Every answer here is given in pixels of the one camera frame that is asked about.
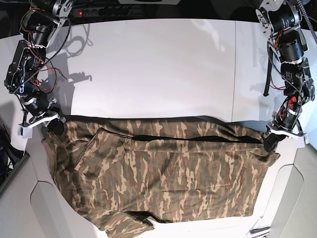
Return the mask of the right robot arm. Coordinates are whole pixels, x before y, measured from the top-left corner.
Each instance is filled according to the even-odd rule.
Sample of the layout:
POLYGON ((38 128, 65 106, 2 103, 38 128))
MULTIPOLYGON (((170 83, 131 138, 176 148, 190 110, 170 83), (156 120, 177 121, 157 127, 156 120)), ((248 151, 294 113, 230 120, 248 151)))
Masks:
POLYGON ((19 126, 23 137, 31 136, 38 125, 56 135, 64 132, 65 118, 54 107, 56 98, 48 97, 52 89, 42 87, 38 74, 50 70, 57 75, 52 58, 47 58, 47 48, 64 23, 71 23, 68 15, 72 6, 71 0, 32 0, 20 20, 23 39, 18 42, 4 85, 22 107, 23 121, 19 126))

